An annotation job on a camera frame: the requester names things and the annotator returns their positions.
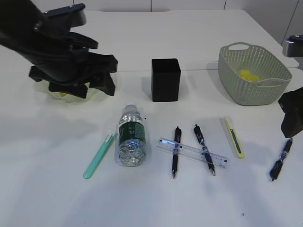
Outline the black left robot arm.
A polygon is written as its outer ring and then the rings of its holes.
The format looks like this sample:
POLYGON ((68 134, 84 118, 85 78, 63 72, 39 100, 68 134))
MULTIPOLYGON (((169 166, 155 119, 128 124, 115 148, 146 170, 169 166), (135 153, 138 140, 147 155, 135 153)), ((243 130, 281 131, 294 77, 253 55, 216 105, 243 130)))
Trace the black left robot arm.
POLYGON ((90 88, 115 93, 113 55, 94 53, 98 42, 71 28, 86 23, 85 4, 42 12, 30 0, 0 3, 0 43, 32 63, 29 76, 51 92, 86 98, 90 88))

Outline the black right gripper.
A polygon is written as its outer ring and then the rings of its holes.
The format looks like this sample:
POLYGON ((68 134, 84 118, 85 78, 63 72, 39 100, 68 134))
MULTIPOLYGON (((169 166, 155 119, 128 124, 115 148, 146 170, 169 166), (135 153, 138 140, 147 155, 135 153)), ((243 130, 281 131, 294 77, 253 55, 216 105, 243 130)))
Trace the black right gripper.
POLYGON ((278 103, 285 113, 281 131, 285 138, 291 138, 303 130, 303 88, 283 93, 278 103))

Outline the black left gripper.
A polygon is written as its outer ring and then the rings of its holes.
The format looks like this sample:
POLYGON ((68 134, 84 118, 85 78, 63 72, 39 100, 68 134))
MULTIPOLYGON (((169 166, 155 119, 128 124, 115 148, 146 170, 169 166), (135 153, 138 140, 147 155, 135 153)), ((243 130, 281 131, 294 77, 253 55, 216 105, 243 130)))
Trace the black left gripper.
POLYGON ((29 77, 36 82, 52 82, 48 86, 50 92, 66 93, 85 99, 88 88, 79 84, 94 75, 89 88, 114 96, 116 87, 110 74, 117 72, 117 59, 113 55, 90 52, 89 49, 98 48, 98 42, 87 36, 69 32, 65 41, 67 50, 62 59, 50 58, 46 59, 46 63, 36 63, 31 67, 29 77))

